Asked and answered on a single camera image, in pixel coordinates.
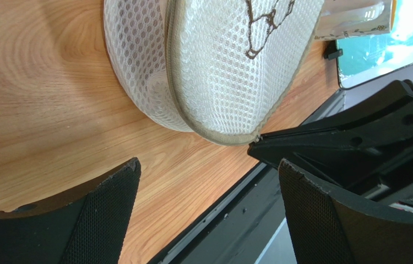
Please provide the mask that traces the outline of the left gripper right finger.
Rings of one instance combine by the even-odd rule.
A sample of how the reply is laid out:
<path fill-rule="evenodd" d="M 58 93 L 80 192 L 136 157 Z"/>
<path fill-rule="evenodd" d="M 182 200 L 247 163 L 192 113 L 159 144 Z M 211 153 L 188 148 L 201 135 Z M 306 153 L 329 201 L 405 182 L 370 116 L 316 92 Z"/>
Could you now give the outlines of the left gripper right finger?
<path fill-rule="evenodd" d="M 360 197 L 285 159 L 278 171 L 298 263 L 413 263 L 413 212 Z"/>

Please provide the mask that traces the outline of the beige mesh laundry bag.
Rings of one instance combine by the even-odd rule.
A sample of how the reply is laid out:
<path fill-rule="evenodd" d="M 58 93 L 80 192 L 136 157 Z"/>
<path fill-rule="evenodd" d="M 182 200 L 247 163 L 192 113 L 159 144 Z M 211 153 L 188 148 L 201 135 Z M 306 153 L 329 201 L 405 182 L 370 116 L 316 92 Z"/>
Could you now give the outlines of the beige mesh laundry bag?
<path fill-rule="evenodd" d="M 157 124 L 256 141 L 312 44 L 323 1 L 104 1 L 116 77 Z"/>

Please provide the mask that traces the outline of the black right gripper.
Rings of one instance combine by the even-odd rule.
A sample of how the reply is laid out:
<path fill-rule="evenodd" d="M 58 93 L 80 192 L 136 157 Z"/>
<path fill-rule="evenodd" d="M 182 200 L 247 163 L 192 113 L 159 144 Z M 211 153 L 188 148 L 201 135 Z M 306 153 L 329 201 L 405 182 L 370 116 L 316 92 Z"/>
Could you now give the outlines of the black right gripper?
<path fill-rule="evenodd" d="M 393 81 L 335 115 L 264 134 L 248 154 L 273 167 L 286 159 L 367 199 L 413 207 L 413 82 Z"/>

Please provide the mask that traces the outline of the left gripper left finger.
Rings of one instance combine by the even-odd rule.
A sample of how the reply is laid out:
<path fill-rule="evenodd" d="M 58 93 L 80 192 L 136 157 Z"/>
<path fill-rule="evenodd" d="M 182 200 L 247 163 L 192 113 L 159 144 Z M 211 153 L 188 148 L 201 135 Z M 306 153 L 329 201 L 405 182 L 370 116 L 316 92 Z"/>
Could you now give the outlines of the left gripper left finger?
<path fill-rule="evenodd" d="M 0 211 L 0 263 L 117 263 L 140 176 L 132 158 L 59 194 Z"/>

